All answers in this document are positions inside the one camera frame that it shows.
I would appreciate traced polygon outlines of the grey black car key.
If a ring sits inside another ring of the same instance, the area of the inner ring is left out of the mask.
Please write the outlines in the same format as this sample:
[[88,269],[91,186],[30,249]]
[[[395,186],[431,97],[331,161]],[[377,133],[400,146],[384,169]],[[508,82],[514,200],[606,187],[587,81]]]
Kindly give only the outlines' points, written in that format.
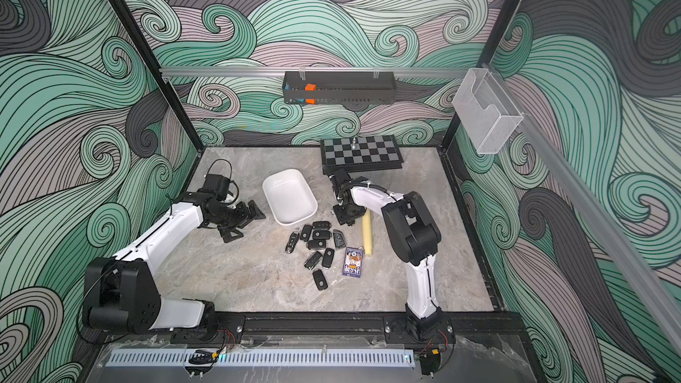
[[336,249],[342,249],[347,246],[345,236],[340,230],[333,230],[333,242]]

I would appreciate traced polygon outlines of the white storage box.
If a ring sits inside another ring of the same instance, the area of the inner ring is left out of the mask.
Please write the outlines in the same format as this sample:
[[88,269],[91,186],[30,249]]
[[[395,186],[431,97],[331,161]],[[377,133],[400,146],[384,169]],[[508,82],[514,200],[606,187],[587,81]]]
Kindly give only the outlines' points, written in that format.
[[262,190],[275,221],[291,227],[317,213],[317,199],[300,170],[289,168],[266,177]]

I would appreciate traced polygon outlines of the black chrome slim car key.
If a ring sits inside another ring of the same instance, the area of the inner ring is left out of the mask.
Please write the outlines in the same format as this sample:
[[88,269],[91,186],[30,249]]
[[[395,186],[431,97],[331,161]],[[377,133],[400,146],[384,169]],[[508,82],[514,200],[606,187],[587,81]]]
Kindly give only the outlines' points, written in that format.
[[285,247],[285,252],[287,254],[292,254],[296,248],[296,245],[300,239],[300,234],[299,232],[292,232],[288,238],[286,247]]

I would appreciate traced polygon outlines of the black flip car key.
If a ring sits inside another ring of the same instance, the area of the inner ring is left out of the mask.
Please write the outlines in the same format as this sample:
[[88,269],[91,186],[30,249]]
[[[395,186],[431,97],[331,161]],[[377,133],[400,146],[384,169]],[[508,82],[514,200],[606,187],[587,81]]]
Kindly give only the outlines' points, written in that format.
[[320,251],[315,251],[304,263],[304,268],[313,270],[323,259],[323,254]]

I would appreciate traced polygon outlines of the black car key lowest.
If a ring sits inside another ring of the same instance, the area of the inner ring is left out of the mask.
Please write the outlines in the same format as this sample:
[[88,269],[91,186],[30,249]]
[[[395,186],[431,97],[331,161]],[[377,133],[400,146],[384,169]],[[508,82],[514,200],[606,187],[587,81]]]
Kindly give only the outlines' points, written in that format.
[[328,283],[326,281],[326,277],[321,269],[315,270],[312,272],[313,280],[315,283],[315,286],[317,287],[317,290],[319,291],[324,291],[328,289]]

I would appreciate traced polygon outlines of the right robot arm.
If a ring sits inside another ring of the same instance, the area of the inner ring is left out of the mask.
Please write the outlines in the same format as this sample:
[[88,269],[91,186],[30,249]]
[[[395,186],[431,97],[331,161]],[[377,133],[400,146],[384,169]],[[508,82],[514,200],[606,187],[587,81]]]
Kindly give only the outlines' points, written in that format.
[[394,253],[404,263],[408,295],[406,325],[411,337],[422,340],[443,319],[436,298],[436,255],[442,234],[416,191],[400,194],[360,177],[333,185],[340,224],[352,225],[368,211],[380,214]]

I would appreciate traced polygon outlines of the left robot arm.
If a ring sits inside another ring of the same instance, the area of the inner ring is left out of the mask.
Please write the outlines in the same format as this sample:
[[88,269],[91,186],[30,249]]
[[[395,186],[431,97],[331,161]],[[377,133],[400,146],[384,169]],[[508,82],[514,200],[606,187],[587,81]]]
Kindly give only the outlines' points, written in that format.
[[183,193],[157,223],[116,254],[93,259],[84,273],[83,327],[122,335],[197,331],[218,333],[210,301],[160,295],[154,273],[194,230],[216,229],[224,242],[265,214],[253,200],[228,204],[214,193]]

